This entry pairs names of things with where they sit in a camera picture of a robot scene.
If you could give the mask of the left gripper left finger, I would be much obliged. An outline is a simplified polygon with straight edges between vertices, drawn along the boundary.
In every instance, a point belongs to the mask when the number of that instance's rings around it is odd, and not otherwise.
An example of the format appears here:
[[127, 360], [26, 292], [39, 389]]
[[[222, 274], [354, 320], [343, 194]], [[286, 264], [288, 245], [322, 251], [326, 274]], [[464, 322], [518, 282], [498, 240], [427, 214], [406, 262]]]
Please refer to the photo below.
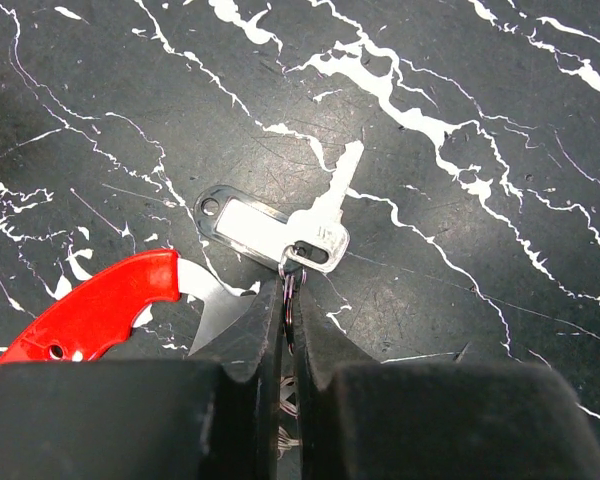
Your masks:
[[0, 479], [272, 479], [282, 286], [182, 360], [0, 366]]

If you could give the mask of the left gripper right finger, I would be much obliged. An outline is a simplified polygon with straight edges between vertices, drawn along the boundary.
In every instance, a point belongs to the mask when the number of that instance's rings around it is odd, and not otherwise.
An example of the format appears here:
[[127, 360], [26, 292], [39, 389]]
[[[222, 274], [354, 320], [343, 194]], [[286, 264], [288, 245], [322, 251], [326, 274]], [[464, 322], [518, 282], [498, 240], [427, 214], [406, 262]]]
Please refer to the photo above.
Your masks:
[[305, 479], [600, 479], [600, 445], [555, 370], [381, 363], [297, 292]]

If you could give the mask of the red handled keyring holder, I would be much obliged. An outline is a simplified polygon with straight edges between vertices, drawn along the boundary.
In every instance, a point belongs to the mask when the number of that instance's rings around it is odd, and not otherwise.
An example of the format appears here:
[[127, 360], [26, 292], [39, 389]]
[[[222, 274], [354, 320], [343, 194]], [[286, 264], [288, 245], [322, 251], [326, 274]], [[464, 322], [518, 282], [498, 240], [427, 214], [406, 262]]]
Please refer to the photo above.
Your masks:
[[261, 287], [254, 295], [237, 296], [204, 267], [173, 250], [136, 254], [55, 302], [8, 347], [0, 357], [0, 366], [113, 361], [106, 358], [106, 353], [129, 339], [142, 310], [191, 295], [202, 302], [203, 311], [186, 359], [242, 317]]

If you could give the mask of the silver key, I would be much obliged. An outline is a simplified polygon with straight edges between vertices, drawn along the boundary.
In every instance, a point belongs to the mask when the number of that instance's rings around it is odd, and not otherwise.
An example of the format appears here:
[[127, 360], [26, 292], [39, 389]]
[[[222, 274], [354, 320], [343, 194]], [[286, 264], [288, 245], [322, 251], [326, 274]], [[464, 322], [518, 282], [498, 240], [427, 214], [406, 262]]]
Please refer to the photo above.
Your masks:
[[[309, 209], [296, 210], [290, 215], [284, 227], [284, 258], [321, 273], [330, 273], [338, 266], [350, 242], [349, 231], [342, 224], [341, 207], [363, 151], [360, 140], [347, 143], [336, 162], [328, 190], [316, 197]], [[319, 263], [295, 253], [298, 242], [324, 251], [326, 260]]]

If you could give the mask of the black key tag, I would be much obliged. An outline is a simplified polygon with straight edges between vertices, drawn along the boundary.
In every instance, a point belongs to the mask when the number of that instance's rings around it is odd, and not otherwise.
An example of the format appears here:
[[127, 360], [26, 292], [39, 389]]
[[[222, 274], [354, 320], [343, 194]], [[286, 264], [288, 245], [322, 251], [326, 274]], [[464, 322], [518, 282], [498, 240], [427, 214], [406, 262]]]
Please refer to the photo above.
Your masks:
[[286, 248], [288, 216], [229, 185], [215, 185], [196, 199], [193, 210], [199, 233], [272, 270]]

